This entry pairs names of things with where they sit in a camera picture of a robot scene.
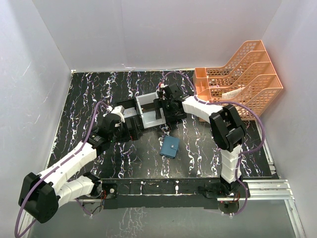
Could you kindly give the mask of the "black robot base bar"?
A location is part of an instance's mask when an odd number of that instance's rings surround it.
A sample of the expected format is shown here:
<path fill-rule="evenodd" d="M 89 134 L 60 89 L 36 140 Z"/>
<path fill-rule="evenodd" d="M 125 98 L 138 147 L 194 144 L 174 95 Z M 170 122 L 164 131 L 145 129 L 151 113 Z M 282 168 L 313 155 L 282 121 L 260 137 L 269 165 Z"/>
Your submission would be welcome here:
<path fill-rule="evenodd" d="M 102 180 L 102 190 L 91 198 L 104 209 L 189 208 L 218 209 L 219 201 L 250 197 L 248 184 L 226 185 L 219 178 L 122 178 Z"/>

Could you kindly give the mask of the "blue card holder wallet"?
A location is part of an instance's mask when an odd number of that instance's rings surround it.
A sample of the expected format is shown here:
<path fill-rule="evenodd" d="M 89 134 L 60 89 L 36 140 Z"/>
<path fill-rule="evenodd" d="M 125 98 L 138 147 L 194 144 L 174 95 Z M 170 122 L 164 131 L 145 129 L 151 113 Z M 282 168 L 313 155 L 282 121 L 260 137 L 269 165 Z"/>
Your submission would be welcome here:
<path fill-rule="evenodd" d="M 160 155 L 174 159 L 179 148 L 179 138 L 165 136 L 160 150 Z"/>

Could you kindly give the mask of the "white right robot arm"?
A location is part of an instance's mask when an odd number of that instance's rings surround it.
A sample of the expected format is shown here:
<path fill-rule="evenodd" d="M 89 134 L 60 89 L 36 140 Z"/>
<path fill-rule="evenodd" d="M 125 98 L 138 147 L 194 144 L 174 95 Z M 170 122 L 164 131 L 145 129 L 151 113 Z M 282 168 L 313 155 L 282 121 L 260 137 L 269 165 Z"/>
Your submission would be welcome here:
<path fill-rule="evenodd" d="M 220 148 L 222 168 L 219 194 L 231 197 L 241 185 L 240 154 L 246 129 L 232 104 L 214 105 L 184 93 L 178 85 L 160 84 L 154 99 L 156 118 L 167 122 L 185 119 L 188 114 L 208 122 L 215 144 Z"/>

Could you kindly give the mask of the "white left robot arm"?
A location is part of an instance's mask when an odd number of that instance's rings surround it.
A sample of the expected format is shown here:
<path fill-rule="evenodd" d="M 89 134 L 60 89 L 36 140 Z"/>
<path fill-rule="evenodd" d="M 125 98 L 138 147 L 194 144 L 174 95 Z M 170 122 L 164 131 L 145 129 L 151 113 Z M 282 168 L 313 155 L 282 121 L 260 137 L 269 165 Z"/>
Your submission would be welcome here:
<path fill-rule="evenodd" d="M 29 173 L 23 181 L 19 206 L 38 222 L 45 223 L 58 208 L 80 196 L 92 198 L 102 194 L 102 181 L 90 172 L 75 180 L 70 178 L 96 159 L 113 143 L 137 140 L 141 127 L 134 118 L 109 113 L 68 155 L 38 175 Z"/>

